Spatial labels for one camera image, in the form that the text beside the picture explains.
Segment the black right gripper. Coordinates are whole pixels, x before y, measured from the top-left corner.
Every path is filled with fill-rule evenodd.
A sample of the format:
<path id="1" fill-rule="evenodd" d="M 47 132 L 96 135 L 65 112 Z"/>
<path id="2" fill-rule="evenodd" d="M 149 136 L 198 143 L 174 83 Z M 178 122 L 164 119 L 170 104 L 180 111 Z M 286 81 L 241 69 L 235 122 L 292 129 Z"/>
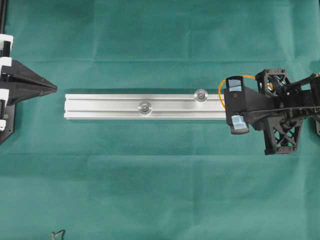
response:
<path id="1" fill-rule="evenodd" d="M 275 109 L 263 120 L 266 155 L 290 154 L 298 150 L 302 125 L 306 119 L 320 122 L 320 75 L 290 82 L 285 69 L 265 69 L 255 76 L 258 92 L 273 99 Z M 226 78 L 230 92 L 241 92 L 243 77 Z M 250 132 L 241 115 L 231 117 L 232 135 Z"/>

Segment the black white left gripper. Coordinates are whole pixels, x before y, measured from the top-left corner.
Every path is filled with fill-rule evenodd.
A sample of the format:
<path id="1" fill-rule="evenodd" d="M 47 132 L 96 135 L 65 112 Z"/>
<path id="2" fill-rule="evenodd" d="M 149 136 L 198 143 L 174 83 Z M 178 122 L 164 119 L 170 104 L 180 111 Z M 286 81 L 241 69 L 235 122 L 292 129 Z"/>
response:
<path id="1" fill-rule="evenodd" d="M 53 94 L 58 90 L 56 85 L 21 62 L 12 59 L 13 43 L 14 37 L 12 35 L 0 34 L 0 131 L 3 131 L 6 127 L 4 110 L 7 106 Z M 14 87 L 10 89 L 8 85 L 9 76 L 18 82 L 42 87 L 32 87 L 31 89 Z"/>

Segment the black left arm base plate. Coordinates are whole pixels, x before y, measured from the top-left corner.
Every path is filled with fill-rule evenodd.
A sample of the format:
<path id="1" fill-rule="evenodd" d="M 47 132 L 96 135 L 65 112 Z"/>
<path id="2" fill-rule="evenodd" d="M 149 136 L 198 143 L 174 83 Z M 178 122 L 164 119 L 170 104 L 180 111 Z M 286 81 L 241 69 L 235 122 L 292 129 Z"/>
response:
<path id="1" fill-rule="evenodd" d="M 5 140 L 7 140 L 15 131 L 15 114 L 16 114 L 16 106 L 11 105 L 7 106 L 4 109 L 4 120 L 6 121 L 6 125 L 4 130 L 0 132 L 0 143 L 2 144 Z"/>

